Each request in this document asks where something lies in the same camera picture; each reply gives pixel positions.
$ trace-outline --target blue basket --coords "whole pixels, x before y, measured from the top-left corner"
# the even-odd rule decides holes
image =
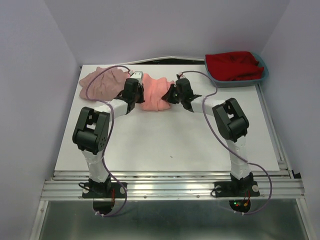
[[[265,62],[262,60],[262,58],[253,52],[251,54],[254,56],[254,58],[259,62],[259,67],[264,67],[262,76],[260,79],[253,79],[253,80],[246,80],[246,81],[219,81],[217,79],[214,79],[210,72],[208,71],[208,66],[206,60],[204,60],[205,69],[211,79],[212,82],[214,82],[219,88],[234,88],[234,87],[246,87],[255,85],[258,83],[261,83],[262,81],[266,80],[269,76],[268,68],[265,64]]]

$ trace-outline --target peach cloth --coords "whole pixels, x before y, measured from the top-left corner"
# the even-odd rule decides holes
[[[162,100],[162,96],[167,93],[171,84],[165,77],[154,79],[149,74],[144,73],[142,78],[144,102],[141,103],[142,110],[145,111],[163,111],[171,106],[168,102]]]
[[[80,98],[87,99],[86,89],[92,79],[101,73],[105,68],[97,67],[92,73],[79,81],[82,86],[80,91]],[[123,72],[121,69],[112,68],[101,74],[90,86],[88,90],[88,97],[90,99],[97,99],[103,101],[110,101],[114,99],[125,86],[126,79],[130,75],[128,72]]]

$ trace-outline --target folded cloth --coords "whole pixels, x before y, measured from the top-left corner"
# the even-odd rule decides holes
[[[264,67],[248,51],[234,51],[205,55],[211,76],[218,81],[245,81],[261,79]]]
[[[154,79],[149,74],[144,73],[142,78],[144,102],[141,103],[142,110],[145,111],[163,111],[171,106],[168,102],[162,100],[162,96],[167,93],[171,84],[165,77]]]
[[[85,78],[79,81],[82,86],[80,91],[80,98],[87,99],[86,89],[89,83],[105,68],[97,67],[96,70],[88,74]],[[114,99],[125,86],[126,79],[130,75],[128,72],[123,72],[121,69],[111,68],[110,70],[101,74],[89,87],[88,97],[89,99],[110,101]]]

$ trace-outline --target dark red fabric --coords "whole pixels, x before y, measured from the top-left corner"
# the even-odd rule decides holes
[[[248,51],[234,51],[205,55],[211,76],[219,81],[244,81],[260,79],[264,67]]]

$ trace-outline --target white wall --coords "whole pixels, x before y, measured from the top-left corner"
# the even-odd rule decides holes
[[[260,53],[289,0],[44,0],[80,64]]]
[[[42,0],[0,4],[0,238],[29,239],[79,68]]]
[[[320,1],[291,0],[265,46],[263,85],[294,171],[301,172],[320,238]]]

